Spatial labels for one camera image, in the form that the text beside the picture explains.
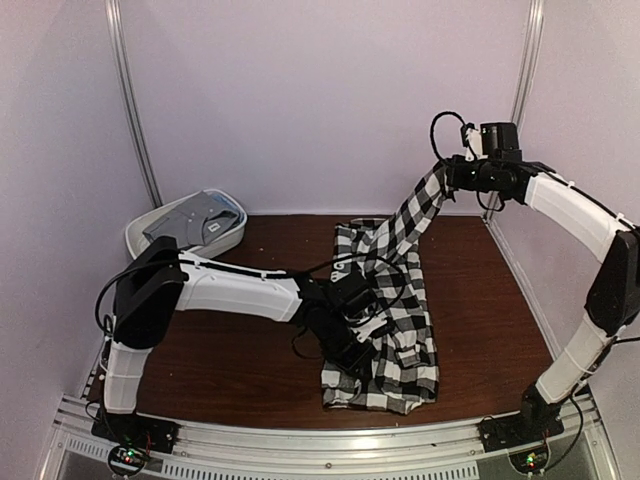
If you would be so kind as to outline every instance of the white laundry basket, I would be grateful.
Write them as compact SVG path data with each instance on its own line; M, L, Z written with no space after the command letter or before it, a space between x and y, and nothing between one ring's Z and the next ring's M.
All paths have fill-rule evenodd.
M242 237L244 237L244 227L247 224L247 212L244 211L244 209L238 202L236 202L231 196L227 195L222 190L210 188L203 191L207 195L222 195L240 212L240 223L234 228L220 235L209 245L197 246L188 250L189 252L200 255L201 257L214 258L226 252L227 250L232 249L242 241ZM127 225L124 237L125 241L127 242L127 249L129 250L129 254L131 255L131 257L138 257L138 255L144 252L144 250L150 245L149 240L147 240L147 238L142 233L149 225L169 212L169 210L172 210L176 205L181 204L185 200L193 197L194 195L197 195L198 193L200 192L196 192L194 194L180 198L174 202L163 205L160 208L156 208L155 210L152 210L151 212L145 213L141 217L136 218L129 225Z

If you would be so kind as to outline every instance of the slotted vent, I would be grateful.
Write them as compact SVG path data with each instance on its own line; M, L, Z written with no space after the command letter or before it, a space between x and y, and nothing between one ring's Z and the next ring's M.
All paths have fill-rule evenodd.
M264 475L256 472L226 472L221 469L198 467L172 460L166 460L162 466L162 474L172 480L311 480L318 478L331 478L332 475ZM341 480L479 480L478 468L475 462L464 464L429 468L411 475L389 474L384 477L376 475L336 475Z
M102 445L83 438L72 437L69 439L68 450L84 455L85 457L106 460L109 451Z

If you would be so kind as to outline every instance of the black and white plaid fabric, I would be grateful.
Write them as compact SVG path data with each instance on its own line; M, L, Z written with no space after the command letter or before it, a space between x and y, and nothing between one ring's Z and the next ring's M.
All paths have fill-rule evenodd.
M438 392L438 361L427 297L420 268L418 239L445 200L444 169L427 174L400 209L387 220L356 220L336 226L335 257L368 254L362 260L336 263L331 278L348 274L355 262L364 273L375 273L374 290L383 311L354 329L370 338L378 354L367 384L344 374L329 362L322 371L323 402L331 407L389 410L408 414ZM398 265L402 274L375 257ZM405 291L393 306L389 304Z

